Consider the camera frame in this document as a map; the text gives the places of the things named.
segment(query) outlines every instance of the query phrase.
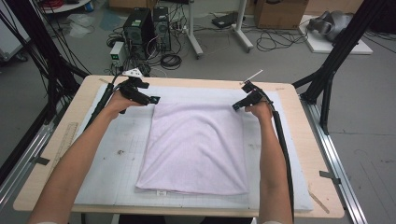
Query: towel tag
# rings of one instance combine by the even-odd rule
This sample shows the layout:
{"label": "towel tag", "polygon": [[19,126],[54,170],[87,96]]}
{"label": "towel tag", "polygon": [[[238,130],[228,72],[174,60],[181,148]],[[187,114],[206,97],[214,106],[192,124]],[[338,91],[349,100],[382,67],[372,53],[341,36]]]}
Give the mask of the towel tag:
{"label": "towel tag", "polygon": [[157,190],[157,196],[166,196],[166,190]]}

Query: wooden ruler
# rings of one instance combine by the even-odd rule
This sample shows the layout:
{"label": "wooden ruler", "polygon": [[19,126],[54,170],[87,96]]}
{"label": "wooden ruler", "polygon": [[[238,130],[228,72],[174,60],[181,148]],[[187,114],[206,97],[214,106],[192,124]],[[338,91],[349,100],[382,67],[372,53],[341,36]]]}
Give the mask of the wooden ruler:
{"label": "wooden ruler", "polygon": [[64,153],[72,145],[73,139],[76,135],[77,127],[78,127],[78,122],[70,122],[67,125],[66,132],[64,133],[64,137],[62,138],[61,145],[59,146],[58,151],[56,152],[55,159],[50,168],[49,177],[55,166],[58,164],[59,160],[64,155]]}

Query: person's right arm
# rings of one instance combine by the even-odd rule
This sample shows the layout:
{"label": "person's right arm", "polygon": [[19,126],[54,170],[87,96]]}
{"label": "person's right arm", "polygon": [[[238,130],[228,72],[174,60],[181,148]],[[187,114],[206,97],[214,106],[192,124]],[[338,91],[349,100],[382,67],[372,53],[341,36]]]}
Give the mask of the person's right arm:
{"label": "person's right arm", "polygon": [[270,106],[260,102],[245,109],[260,123],[262,153],[260,156],[260,210],[259,222],[292,223],[286,163],[272,125]]}

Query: lavender cloth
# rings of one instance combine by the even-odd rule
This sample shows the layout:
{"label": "lavender cloth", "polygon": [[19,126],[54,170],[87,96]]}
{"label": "lavender cloth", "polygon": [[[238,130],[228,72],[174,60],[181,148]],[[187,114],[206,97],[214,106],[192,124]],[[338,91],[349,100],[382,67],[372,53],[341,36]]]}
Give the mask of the lavender cloth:
{"label": "lavender cloth", "polygon": [[248,193],[241,115],[230,105],[159,103],[136,183],[140,189]]}

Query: person's left arm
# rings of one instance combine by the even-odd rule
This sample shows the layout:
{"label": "person's left arm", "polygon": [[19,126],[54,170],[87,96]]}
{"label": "person's left arm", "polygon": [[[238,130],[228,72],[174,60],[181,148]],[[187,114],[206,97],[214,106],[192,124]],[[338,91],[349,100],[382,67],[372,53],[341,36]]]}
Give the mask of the person's left arm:
{"label": "person's left arm", "polygon": [[119,91],[113,94],[107,106],[62,156],[43,188],[28,223],[67,223],[108,125],[130,105],[139,104],[123,98]]}

